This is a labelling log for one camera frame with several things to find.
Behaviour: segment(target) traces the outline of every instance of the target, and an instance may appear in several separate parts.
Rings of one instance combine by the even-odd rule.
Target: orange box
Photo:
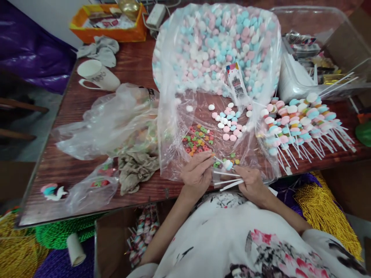
[[[141,42],[146,41],[147,28],[144,25],[142,14],[147,13],[141,4],[135,26],[130,29],[103,29],[84,28],[86,20],[91,13],[105,12],[110,14],[109,8],[118,8],[117,4],[85,5],[77,12],[70,23],[70,30],[75,33],[84,43],[94,42],[94,36],[107,36],[118,42]]]

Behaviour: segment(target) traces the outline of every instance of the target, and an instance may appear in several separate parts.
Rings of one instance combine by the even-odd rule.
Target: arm
[[[287,223],[293,227],[301,236],[306,230],[312,229],[312,226],[300,215],[281,202],[273,193],[263,184],[258,169],[243,168],[234,166],[244,183],[239,184],[240,191],[244,196],[261,209],[270,210],[282,216]]]
[[[195,155],[184,167],[181,178],[184,186],[168,216],[148,245],[140,266],[148,263],[160,263],[171,240],[187,220],[197,201],[204,195],[211,182],[213,160],[211,151]]]

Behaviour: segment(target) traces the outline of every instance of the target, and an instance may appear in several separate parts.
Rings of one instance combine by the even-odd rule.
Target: purple plastic sheet
[[[0,0],[0,69],[50,92],[63,94],[76,49]]]

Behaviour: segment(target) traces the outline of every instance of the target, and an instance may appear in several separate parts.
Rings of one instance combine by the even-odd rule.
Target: hand
[[[275,197],[272,192],[264,185],[258,169],[240,167],[234,165],[236,173],[241,176],[244,183],[240,183],[238,188],[242,194],[252,203],[260,208],[266,208],[270,199]]]
[[[184,167],[180,177],[184,186],[180,194],[188,201],[197,203],[205,194],[211,183],[211,168],[214,160],[211,158],[211,150],[194,155],[190,162]]]

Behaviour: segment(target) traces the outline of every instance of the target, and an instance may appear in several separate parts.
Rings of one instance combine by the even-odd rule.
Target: wooden table
[[[283,4],[283,1],[275,1],[276,5]],[[318,5],[322,2],[303,1],[305,4]],[[359,0],[349,3],[343,1],[330,1],[328,5],[339,7],[347,15],[359,4]],[[257,7],[269,9],[275,6],[274,1],[262,1],[252,4]],[[120,45],[120,51],[117,53],[117,65],[112,69],[113,73],[119,77],[122,83],[130,82],[148,88],[156,88],[152,77],[152,52],[155,46],[155,40],[148,36],[146,42],[125,43]],[[82,120],[83,113],[88,110],[92,103],[107,92],[86,89],[78,84],[80,77],[74,68],[62,101],[60,111],[55,120],[54,127],[78,122]],[[336,105],[330,105],[331,111],[338,114],[338,118],[343,122],[343,126],[349,128],[348,134],[356,141],[354,145],[357,149],[355,154],[350,151],[339,151],[335,154],[327,154],[320,161],[314,159],[313,163],[301,161],[300,167],[296,171],[292,168],[294,174],[305,173],[313,170],[335,167],[340,164],[349,163],[371,158],[371,150],[354,138],[354,128],[358,124],[355,113],[349,108],[348,103],[340,102]],[[92,170],[106,159],[100,157],[93,161],[80,161],[61,151],[55,146],[55,139],[49,137],[45,150],[37,163],[37,167],[32,175],[29,186],[25,192],[19,218],[18,227],[28,227],[53,221],[65,220],[71,217],[78,217],[82,214],[69,215],[65,210],[63,201],[47,201],[40,192],[42,186],[48,183],[58,183],[64,185],[66,189],[71,188],[76,183],[88,176]],[[148,202],[158,202],[168,198],[175,198],[179,195],[182,183],[165,180],[160,177],[160,171],[157,171],[153,177],[140,185],[140,190],[135,194],[120,196],[119,189],[111,202],[98,211],[107,211],[120,207],[136,206]],[[97,213],[98,211],[85,212],[86,214]]]

